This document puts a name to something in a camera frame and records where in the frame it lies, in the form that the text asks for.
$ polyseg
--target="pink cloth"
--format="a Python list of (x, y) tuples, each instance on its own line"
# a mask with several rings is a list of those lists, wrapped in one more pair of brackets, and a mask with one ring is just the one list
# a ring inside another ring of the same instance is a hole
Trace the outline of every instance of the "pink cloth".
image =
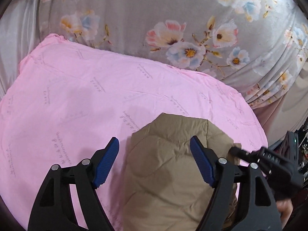
[[(22, 60), (20, 71), (0, 102), (0, 195), (25, 228), (51, 165), (74, 166), (115, 136), (120, 152), (97, 193), (121, 230), (126, 143), (162, 112), (209, 119), (248, 151), (267, 146), (241, 94), (205, 74), (92, 49), (55, 34)], [(73, 204), (86, 227), (74, 191)]]

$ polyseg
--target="beige fabric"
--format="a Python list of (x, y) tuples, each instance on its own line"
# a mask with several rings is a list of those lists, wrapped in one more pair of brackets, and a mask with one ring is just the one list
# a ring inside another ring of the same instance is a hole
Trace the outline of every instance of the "beige fabric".
[(308, 62), (284, 97), (255, 109), (254, 113), (264, 129), (268, 145), (283, 139), (287, 131), (298, 130), (308, 117)]
[[(208, 120), (164, 113), (132, 135), (124, 179), (124, 231), (196, 230), (213, 189), (190, 152), (194, 135), (218, 157), (227, 157), (234, 145)], [(229, 216), (235, 204), (234, 191)]]

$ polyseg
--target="folded brown jacket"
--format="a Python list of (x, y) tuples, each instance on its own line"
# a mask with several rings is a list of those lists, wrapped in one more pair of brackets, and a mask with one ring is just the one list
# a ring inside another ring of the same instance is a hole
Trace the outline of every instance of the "folded brown jacket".
[[(218, 157), (235, 162), (228, 156), (233, 140), (205, 119), (163, 113), (132, 135), (124, 179), (124, 231), (196, 230), (213, 189), (190, 152), (195, 135)], [(235, 209), (235, 190), (225, 225)]]

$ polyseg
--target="flower center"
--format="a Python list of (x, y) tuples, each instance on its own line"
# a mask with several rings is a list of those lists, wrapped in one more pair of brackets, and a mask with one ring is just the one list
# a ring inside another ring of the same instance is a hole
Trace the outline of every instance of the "flower center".
[(171, 39), (169, 42), (167, 42), (168, 45), (173, 45), (177, 43), (177, 40)]
[(188, 57), (188, 58), (193, 58), (195, 56), (195, 54), (197, 53), (196, 50), (194, 49), (185, 49), (185, 55)]
[(240, 60), (238, 57), (236, 57), (236, 58), (234, 58), (234, 59), (232, 60), (232, 62), (233, 62), (234, 65), (239, 65), (240, 62), (241, 62), (241, 60)]

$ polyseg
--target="pink bed sheet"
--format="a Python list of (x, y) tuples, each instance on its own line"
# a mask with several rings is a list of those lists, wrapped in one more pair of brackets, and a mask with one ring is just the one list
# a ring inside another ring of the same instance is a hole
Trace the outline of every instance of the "pink bed sheet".
[[(74, 166), (116, 136), (120, 152), (97, 193), (112, 225), (121, 230), (127, 142), (162, 112), (209, 119), (248, 151), (267, 146), (241, 94), (218, 80), (49, 35), (22, 60), (20, 76), (0, 102), (1, 197), (27, 228), (51, 165)], [(78, 222), (86, 227), (72, 192)]]

